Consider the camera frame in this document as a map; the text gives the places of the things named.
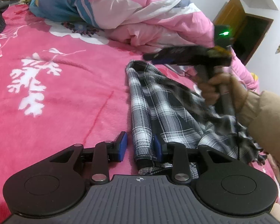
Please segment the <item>beige right sleeve forearm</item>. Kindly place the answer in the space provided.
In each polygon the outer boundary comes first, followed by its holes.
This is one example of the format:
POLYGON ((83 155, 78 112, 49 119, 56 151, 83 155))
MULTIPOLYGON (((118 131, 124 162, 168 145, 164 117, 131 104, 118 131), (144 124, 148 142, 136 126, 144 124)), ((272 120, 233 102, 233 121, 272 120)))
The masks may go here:
POLYGON ((248 91, 238 118, 260 147, 280 163, 280 96, 248 91))

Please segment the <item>person's hand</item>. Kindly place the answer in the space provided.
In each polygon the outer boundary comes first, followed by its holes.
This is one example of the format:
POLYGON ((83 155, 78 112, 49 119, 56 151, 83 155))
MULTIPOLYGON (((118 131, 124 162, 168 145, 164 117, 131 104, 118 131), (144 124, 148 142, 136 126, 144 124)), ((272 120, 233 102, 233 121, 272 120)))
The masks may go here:
POLYGON ((214 105, 223 95, 218 90, 223 87, 223 91, 227 91, 231 95, 235 112, 238 113, 242 109, 248 91, 232 74, 218 73, 208 81, 204 81, 197 75, 193 79, 197 83, 199 90, 201 90, 201 95, 206 104, 214 105))

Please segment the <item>person's left hand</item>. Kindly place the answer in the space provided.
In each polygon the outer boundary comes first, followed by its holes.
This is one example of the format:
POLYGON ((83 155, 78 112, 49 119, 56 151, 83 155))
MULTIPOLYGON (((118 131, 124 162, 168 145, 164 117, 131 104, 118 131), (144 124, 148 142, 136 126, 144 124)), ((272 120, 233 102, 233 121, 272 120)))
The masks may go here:
POLYGON ((270 211, 271 216, 273 216, 278 222, 280 222, 280 204, 275 203, 270 211))

